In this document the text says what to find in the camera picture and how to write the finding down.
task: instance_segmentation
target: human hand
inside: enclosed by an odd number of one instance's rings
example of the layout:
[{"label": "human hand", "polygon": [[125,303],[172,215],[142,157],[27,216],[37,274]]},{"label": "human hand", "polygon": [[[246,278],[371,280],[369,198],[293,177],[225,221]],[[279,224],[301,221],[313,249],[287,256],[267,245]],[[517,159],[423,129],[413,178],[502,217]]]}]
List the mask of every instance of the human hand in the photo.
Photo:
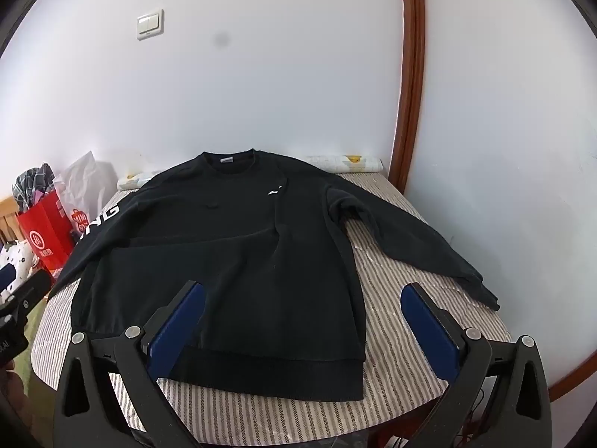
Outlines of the human hand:
[{"label": "human hand", "polygon": [[0,368],[0,391],[2,391],[8,404],[19,415],[25,426],[31,428],[33,422],[31,403],[29,398],[25,396],[23,381],[16,372],[13,372],[13,369],[14,360]]}]

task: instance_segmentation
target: ribbed hem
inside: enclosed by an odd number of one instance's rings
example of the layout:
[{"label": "ribbed hem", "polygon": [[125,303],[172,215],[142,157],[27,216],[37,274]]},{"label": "ribbed hem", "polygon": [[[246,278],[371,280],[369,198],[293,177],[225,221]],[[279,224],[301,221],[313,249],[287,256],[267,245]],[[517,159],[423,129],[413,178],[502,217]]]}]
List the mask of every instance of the ribbed hem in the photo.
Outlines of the ribbed hem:
[{"label": "ribbed hem", "polygon": [[223,391],[301,401],[363,399],[361,360],[284,360],[187,346],[168,378]]}]

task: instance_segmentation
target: striped tablecloth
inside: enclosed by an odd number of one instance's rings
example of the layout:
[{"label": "striped tablecloth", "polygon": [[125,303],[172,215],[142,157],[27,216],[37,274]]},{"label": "striped tablecloth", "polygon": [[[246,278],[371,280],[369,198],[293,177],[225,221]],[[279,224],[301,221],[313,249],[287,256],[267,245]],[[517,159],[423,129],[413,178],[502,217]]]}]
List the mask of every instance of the striped tablecloth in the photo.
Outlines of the striped tablecloth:
[{"label": "striped tablecloth", "polygon": [[[380,174],[344,174],[348,180],[419,217],[413,206]],[[111,207],[130,191],[118,192]],[[509,341],[501,319],[469,298],[448,278],[420,271],[381,252],[360,221],[346,224],[367,312],[365,398],[353,402],[308,402],[219,391],[159,379],[166,398],[197,440],[204,443],[271,445],[346,434],[383,423],[441,395],[446,383],[429,367],[400,310],[402,287],[419,282],[463,327],[488,339]],[[31,361],[35,373],[56,389],[71,337],[71,301],[78,281],[46,308]],[[143,429],[119,375],[111,374],[129,425]]]}]

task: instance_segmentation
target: plaid cloth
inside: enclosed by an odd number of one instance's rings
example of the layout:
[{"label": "plaid cloth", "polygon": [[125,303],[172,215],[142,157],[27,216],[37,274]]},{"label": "plaid cloth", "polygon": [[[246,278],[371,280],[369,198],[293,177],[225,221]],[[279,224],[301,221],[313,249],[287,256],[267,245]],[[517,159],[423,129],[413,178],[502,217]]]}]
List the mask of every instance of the plaid cloth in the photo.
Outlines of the plaid cloth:
[{"label": "plaid cloth", "polygon": [[19,204],[19,210],[25,212],[34,206],[35,191],[44,195],[54,189],[54,172],[48,164],[39,168],[30,168],[21,173],[13,184],[13,196]]}]

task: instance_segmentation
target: neckline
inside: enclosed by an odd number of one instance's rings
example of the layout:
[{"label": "neckline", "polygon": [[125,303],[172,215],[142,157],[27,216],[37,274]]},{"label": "neckline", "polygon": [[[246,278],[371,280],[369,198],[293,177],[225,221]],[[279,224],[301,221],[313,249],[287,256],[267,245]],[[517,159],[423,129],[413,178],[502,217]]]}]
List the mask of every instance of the neckline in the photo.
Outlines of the neckline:
[{"label": "neckline", "polygon": [[[251,148],[246,152],[238,153],[208,153],[199,155],[201,164],[205,171],[211,175],[222,178],[241,177],[254,171],[259,162],[259,152]],[[231,158],[230,162],[222,162],[223,159]]]}]

